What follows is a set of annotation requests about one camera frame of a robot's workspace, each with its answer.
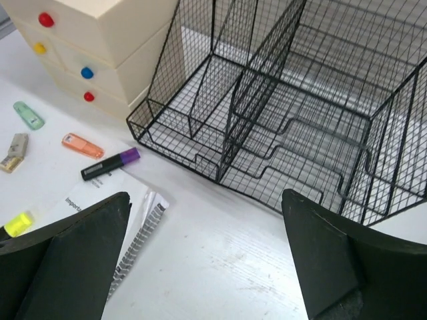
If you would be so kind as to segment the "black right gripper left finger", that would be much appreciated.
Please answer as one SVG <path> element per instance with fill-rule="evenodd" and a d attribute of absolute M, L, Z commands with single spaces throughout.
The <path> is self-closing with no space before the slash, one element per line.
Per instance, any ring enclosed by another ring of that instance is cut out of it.
<path fill-rule="evenodd" d="M 100 319 L 123 244 L 130 196 L 12 237 L 1 228 L 2 319 Z"/>

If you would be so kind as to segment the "purple cap black highlighter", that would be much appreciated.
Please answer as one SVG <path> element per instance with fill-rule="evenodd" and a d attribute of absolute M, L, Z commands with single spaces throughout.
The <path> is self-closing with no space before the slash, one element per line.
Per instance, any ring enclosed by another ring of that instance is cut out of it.
<path fill-rule="evenodd" d="M 89 181 L 100 175 L 122 168 L 123 166 L 133 163 L 138 159 L 140 159 L 140 154 L 134 147 L 81 170 L 81 177 L 84 181 Z"/>

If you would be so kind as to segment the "small drawer yellow knob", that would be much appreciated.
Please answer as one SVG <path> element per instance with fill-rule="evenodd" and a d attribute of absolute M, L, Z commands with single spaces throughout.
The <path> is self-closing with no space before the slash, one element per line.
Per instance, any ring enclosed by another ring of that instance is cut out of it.
<path fill-rule="evenodd" d="M 36 43 L 33 45 L 33 50 L 38 55 L 44 55 L 47 52 L 47 49 L 42 43 Z"/>

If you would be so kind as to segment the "white paper manual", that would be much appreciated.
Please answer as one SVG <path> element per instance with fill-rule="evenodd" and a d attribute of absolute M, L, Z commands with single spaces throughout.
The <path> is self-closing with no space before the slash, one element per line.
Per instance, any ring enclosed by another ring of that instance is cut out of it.
<path fill-rule="evenodd" d="M 108 296 L 111 297 L 129 275 L 143 247 L 159 225 L 169 203 L 162 195 L 123 170 L 79 182 L 47 213 L 38 226 L 74 215 L 120 191 L 129 194 L 131 210 L 123 245 L 113 274 Z"/>

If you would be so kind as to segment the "yellow cap black highlighter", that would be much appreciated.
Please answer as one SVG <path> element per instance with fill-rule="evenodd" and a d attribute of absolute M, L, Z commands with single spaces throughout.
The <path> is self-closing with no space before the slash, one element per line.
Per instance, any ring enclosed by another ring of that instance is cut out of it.
<path fill-rule="evenodd" d="M 24 211 L 12 218 L 1 227 L 1 241 L 6 241 L 23 234 L 34 223 L 34 217 L 29 211 Z"/>

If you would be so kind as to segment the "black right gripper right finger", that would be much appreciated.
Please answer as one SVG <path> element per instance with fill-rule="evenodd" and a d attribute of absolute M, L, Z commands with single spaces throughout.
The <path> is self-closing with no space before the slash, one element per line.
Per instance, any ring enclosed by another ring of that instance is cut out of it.
<path fill-rule="evenodd" d="M 282 215 L 309 319 L 425 319 L 426 246 L 337 215 L 292 189 Z"/>

